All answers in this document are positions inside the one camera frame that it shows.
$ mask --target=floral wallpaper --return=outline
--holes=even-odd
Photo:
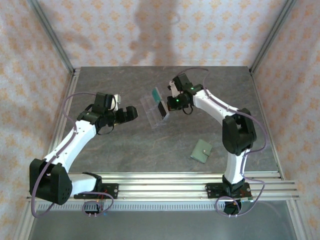
[[[73,67],[251,66],[286,0],[39,0]]]
[[[255,75],[285,176],[320,236],[320,5],[299,0]]]
[[[70,77],[27,1],[0,1],[0,42],[0,239],[11,240]]]

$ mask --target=purple cable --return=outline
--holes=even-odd
[[[37,214],[36,213],[36,204],[35,204],[35,200],[36,200],[36,192],[37,192],[37,189],[39,187],[39,184],[40,184],[40,181],[42,179],[42,177],[45,175],[49,165],[57,158],[57,156],[62,153],[66,148],[67,146],[69,146],[69,144],[73,141],[73,139],[75,138],[76,134],[77,134],[77,125],[76,125],[76,122],[67,115],[66,111],[65,111],[65,107],[66,107],[66,102],[68,99],[72,98],[73,96],[76,96],[76,95],[83,95],[83,94],[89,94],[89,95],[96,95],[95,93],[92,93],[92,92],[77,92],[77,93],[74,93],[74,94],[71,94],[69,95],[64,101],[63,101],[63,104],[62,104],[62,114],[69,120],[72,122],[73,124],[73,134],[71,136],[71,138],[65,143],[65,145],[59,150],[57,151],[56,155],[54,155],[48,162],[47,164],[44,166],[44,168],[42,169],[42,171],[40,172],[38,178],[36,179],[35,181],[35,184],[33,186],[33,190],[32,190],[32,194],[31,194],[31,213],[32,215],[35,217],[35,218],[39,218],[39,217],[42,217],[43,215],[47,214],[50,209],[54,206],[54,203],[52,203],[48,209],[42,213],[42,214]]]
[[[189,67],[189,68],[187,68],[187,69],[179,72],[179,73],[177,74],[177,76],[180,75],[180,74],[182,74],[182,73],[184,73],[184,72],[186,72],[186,71],[195,70],[195,69],[199,69],[199,70],[203,70],[203,71],[208,72],[208,73],[206,74],[206,76],[204,77],[204,79],[203,79],[203,90],[204,90],[205,94],[208,96],[208,98],[209,98],[210,100],[212,100],[214,103],[216,103],[217,105],[219,105],[220,107],[226,109],[226,110],[229,111],[229,112],[232,112],[232,113],[235,113],[235,114],[238,114],[238,115],[241,115],[241,116],[244,116],[244,117],[246,117],[246,118],[251,119],[251,120],[254,121],[256,124],[258,124],[258,126],[261,128],[261,130],[262,130],[262,132],[263,132],[263,137],[264,137],[264,144],[263,144],[263,146],[262,146],[261,148],[257,149],[257,150],[253,150],[253,151],[246,152],[246,153],[243,155],[243,158],[242,158],[242,161],[241,161],[241,168],[240,168],[240,174],[241,174],[241,176],[242,176],[244,179],[246,179],[246,180],[250,180],[250,181],[254,181],[254,182],[258,182],[258,183],[261,183],[261,184],[262,184],[261,191],[260,191],[260,193],[258,194],[258,196],[256,197],[256,200],[253,202],[252,206],[251,206],[247,211],[245,211],[245,212],[243,212],[243,213],[239,213],[239,214],[235,214],[235,215],[228,215],[228,214],[223,214],[223,213],[221,213],[221,212],[218,211],[218,202],[219,202],[219,200],[222,199],[222,198],[232,199],[232,200],[236,203],[236,205],[237,205],[237,207],[238,207],[238,210],[239,210],[239,205],[238,205],[237,201],[236,201],[234,198],[229,197],[229,196],[221,196],[221,197],[219,197],[219,198],[215,201],[215,204],[214,204],[214,207],[215,207],[215,209],[216,209],[216,212],[217,212],[218,214],[222,215],[222,216],[229,217],[229,218],[230,218],[230,217],[243,216],[243,215],[247,214],[248,212],[250,212],[250,211],[254,208],[254,206],[256,205],[257,201],[259,200],[261,194],[263,193],[263,191],[264,191],[264,189],[265,189],[265,187],[266,187],[266,183],[265,183],[264,181],[258,180],[258,179],[252,179],[252,178],[246,177],[246,176],[244,175],[244,164],[245,164],[246,156],[249,155],[249,154],[258,153],[258,152],[263,151],[263,150],[266,148],[266,146],[267,146],[267,137],[268,137],[268,134],[267,134],[267,131],[266,131],[266,129],[264,128],[264,126],[263,126],[257,119],[255,119],[253,116],[248,115],[248,114],[243,113],[243,112],[240,112],[240,111],[236,111],[236,110],[230,109],[230,108],[228,108],[227,106],[223,105],[222,103],[218,102],[217,100],[215,100],[213,97],[210,96],[210,94],[209,94],[209,92],[208,92],[208,90],[207,90],[207,88],[206,88],[206,80],[207,80],[208,76],[210,75],[210,72],[209,72],[209,70],[208,70],[207,68],[204,68],[204,67]]]
[[[84,191],[84,192],[82,192],[82,194],[96,194],[96,195],[105,195],[105,196],[107,196],[107,197],[109,197],[110,199],[111,199],[111,204],[110,204],[110,206],[108,206],[105,210],[103,210],[102,212],[99,212],[98,214],[96,214],[95,215],[95,217],[98,217],[98,216],[100,216],[100,215],[104,215],[111,207],[112,207],[112,205],[114,204],[114,202],[115,202],[115,199],[110,195],[110,194],[108,194],[108,193],[106,193],[106,192],[96,192],[96,191]],[[86,207],[86,205],[88,205],[88,204],[90,204],[90,203],[94,203],[94,204],[98,204],[98,202],[96,202],[96,201],[87,201],[87,202],[85,202],[84,204],[83,204],[83,206],[82,206],[82,213],[83,214],[85,214],[85,215],[88,215],[89,216],[89,214],[88,213],[86,213],[86,211],[85,211],[85,207]]]

